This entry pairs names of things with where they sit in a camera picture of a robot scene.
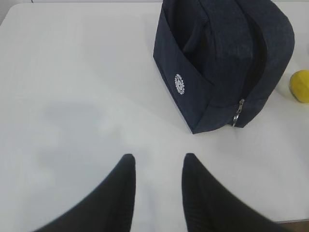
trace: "lunch bag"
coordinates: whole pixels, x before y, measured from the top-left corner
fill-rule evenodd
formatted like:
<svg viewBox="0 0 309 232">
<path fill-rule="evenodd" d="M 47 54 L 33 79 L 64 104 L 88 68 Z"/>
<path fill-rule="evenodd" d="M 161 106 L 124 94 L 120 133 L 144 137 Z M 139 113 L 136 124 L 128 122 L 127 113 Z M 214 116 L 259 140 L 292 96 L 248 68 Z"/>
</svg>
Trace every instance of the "lunch bag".
<svg viewBox="0 0 309 232">
<path fill-rule="evenodd" d="M 270 0 L 163 0 L 154 59 L 192 133 L 243 128 L 264 107 L 294 50 Z"/>
</svg>

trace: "white logo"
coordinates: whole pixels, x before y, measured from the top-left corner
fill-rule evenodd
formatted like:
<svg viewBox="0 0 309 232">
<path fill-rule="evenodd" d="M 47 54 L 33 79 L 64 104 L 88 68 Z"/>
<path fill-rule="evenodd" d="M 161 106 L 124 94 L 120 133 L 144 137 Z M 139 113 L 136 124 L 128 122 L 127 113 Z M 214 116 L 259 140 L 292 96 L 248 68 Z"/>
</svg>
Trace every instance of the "white logo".
<svg viewBox="0 0 309 232">
<path fill-rule="evenodd" d="M 182 77 L 179 74 L 176 74 L 175 76 L 175 86 L 181 95 L 184 94 L 184 83 Z"/>
</svg>

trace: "zipper pull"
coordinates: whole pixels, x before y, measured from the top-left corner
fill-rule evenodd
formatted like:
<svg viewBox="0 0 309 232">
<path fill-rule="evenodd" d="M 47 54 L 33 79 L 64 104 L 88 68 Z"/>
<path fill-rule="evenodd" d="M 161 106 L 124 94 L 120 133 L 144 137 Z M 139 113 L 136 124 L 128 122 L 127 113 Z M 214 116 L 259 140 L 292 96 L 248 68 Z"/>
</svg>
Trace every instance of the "zipper pull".
<svg viewBox="0 0 309 232">
<path fill-rule="evenodd" d="M 240 115 L 240 113 L 241 113 L 241 111 L 242 111 L 242 107 L 243 107 L 244 103 L 245 103 L 245 100 L 244 100 L 244 99 L 241 99 L 241 100 L 239 101 L 238 110 L 236 111 L 236 114 L 235 114 L 235 116 L 234 116 L 234 118 L 233 118 L 233 127 L 234 127 L 234 126 L 236 125 L 236 123 L 237 123 L 237 120 L 238 120 L 239 115 Z"/>
</svg>

